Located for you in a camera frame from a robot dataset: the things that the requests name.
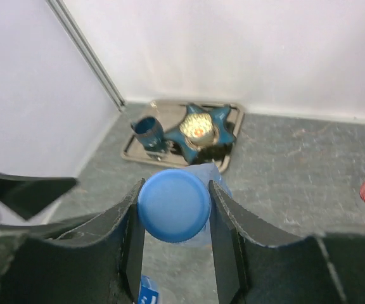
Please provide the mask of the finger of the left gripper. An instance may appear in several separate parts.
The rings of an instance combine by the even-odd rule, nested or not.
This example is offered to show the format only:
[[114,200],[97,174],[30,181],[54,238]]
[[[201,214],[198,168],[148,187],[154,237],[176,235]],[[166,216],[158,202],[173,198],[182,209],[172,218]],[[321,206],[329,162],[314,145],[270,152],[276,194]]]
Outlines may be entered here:
[[28,220],[76,185],[74,177],[24,177],[0,173],[0,202]]

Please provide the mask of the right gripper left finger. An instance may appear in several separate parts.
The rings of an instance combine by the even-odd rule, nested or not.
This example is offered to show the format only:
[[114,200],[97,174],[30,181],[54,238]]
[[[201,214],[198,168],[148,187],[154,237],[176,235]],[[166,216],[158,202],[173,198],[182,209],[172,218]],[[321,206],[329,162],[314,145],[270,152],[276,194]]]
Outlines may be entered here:
[[101,213],[40,226],[0,225],[0,303],[136,303],[143,184]]

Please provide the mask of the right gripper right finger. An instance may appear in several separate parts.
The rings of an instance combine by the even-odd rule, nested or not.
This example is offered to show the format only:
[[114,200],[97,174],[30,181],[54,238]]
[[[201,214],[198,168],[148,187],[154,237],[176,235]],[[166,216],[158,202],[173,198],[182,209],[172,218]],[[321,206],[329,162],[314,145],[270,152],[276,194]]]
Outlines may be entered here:
[[365,303],[365,234],[299,237],[208,187],[220,303]]

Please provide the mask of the blue cap water bottle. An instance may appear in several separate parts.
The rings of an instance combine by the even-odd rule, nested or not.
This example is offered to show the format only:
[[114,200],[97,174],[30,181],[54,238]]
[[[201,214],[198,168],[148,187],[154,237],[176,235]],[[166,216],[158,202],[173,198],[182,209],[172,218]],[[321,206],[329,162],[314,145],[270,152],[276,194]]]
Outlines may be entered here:
[[[207,189],[210,181],[228,189],[213,163],[192,165],[183,170],[198,176]],[[210,217],[205,232],[184,243],[166,243],[146,230],[140,303],[206,303],[203,293],[194,291],[193,287],[209,281],[212,274]]]

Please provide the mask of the blue bottle cap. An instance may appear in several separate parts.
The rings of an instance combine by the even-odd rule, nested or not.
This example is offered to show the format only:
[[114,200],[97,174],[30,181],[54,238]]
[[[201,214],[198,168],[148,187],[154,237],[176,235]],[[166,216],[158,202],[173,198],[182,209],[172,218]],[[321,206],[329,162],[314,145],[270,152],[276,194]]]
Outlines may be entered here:
[[138,215],[144,228],[166,243],[184,243],[205,234],[211,213],[209,191],[195,174],[183,169],[151,176],[138,195]]

